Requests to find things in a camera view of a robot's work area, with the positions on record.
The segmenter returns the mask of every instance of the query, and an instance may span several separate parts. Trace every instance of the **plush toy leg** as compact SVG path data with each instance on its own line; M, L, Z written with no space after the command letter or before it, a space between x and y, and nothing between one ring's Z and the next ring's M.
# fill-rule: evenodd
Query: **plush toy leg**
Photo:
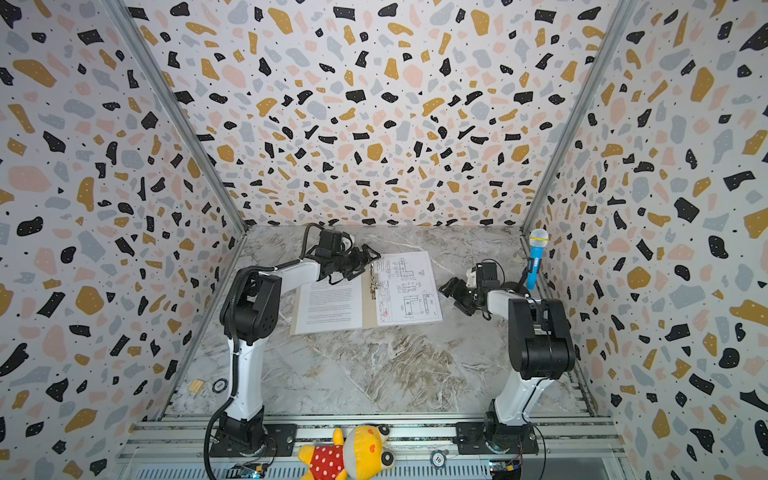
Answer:
M333 431L333 444L344 445L344 434L342 433L341 429L336 429Z
M311 445L304 445L302 448L299 449L299 461L309 465L310 462L312 461L312 455L314 455L314 453L315 453L315 447Z

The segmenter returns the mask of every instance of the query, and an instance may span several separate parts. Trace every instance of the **robotic arm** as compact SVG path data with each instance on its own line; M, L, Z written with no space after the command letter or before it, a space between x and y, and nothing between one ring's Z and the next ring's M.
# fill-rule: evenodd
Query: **robotic arm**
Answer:
M311 227L320 229L319 242L307 251ZM260 379L266 341L277 325L280 297L305 283L326 278L331 284L352 280L380 257L368 245L354 247L353 238L347 233L311 223L305 230L299 259L272 267L247 266L237 271L219 318L231 352L230 395L208 423L204 462L209 478L215 478L209 455L262 455L267 440L273 439L263 424ZM341 274L335 282L331 277L334 273ZM209 452L210 433L217 419L219 428L214 448ZM274 442L277 454L279 448Z
M525 288L527 271L515 286L498 279L496 262L483 261L467 272L467 281L451 278L439 291L471 316L481 310L507 320L509 361L513 371L501 395L491 401L482 436L492 452L506 452L530 435L525 416L544 390L574 368L576 355L560 300L535 300ZM537 335L534 324L545 333Z

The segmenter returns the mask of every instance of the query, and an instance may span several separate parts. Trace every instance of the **microphone head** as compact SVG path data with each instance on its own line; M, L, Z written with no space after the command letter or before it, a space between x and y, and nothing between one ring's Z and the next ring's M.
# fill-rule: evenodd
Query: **microphone head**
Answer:
M531 247L544 248L547 246L548 241L549 233L547 233L547 231L543 228L537 228L533 230L530 235L528 235L528 243L531 245Z

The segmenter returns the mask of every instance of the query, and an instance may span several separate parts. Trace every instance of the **plush toy eye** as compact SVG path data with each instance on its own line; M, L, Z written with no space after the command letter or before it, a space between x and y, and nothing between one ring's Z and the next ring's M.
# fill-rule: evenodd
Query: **plush toy eye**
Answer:
M389 467L394 461L395 461L395 457L392 456L391 452L382 453L382 465L384 465L385 467Z

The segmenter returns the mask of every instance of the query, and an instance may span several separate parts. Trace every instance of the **black mounting plate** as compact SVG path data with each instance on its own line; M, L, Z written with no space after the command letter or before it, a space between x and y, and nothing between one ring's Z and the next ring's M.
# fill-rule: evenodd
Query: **black mounting plate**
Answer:
M265 423L266 449L261 454L261 459L269 460L272 457L290 457L293 455L293 446L296 444L296 424L295 423ZM225 441L213 443L210 446L211 458L231 458L238 457L240 453L232 448L232 445L226 445Z
M519 427L505 427L508 430L507 435L516 437L515 446L507 452L510 455L517 455L522 452L524 455L535 455L538 453L538 443L535 436L531 439L533 427L530 424ZM459 422L456 423L456 439L454 443L458 444L459 455L482 455L494 452L485 442L485 432L483 422Z

